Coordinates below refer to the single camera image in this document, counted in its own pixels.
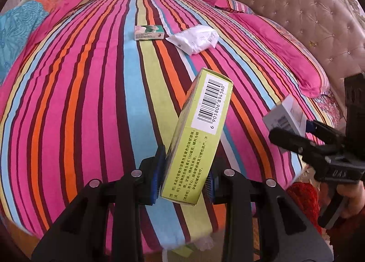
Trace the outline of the person's hand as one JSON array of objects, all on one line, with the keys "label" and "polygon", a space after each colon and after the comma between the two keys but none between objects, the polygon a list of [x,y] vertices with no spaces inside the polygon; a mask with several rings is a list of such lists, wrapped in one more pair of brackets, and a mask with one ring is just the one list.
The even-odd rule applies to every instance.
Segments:
[{"label": "person's hand", "polygon": [[339,184],[337,192],[348,198],[348,203],[341,212],[341,217],[347,219],[360,213],[364,208],[364,184],[359,181],[357,184]]}]

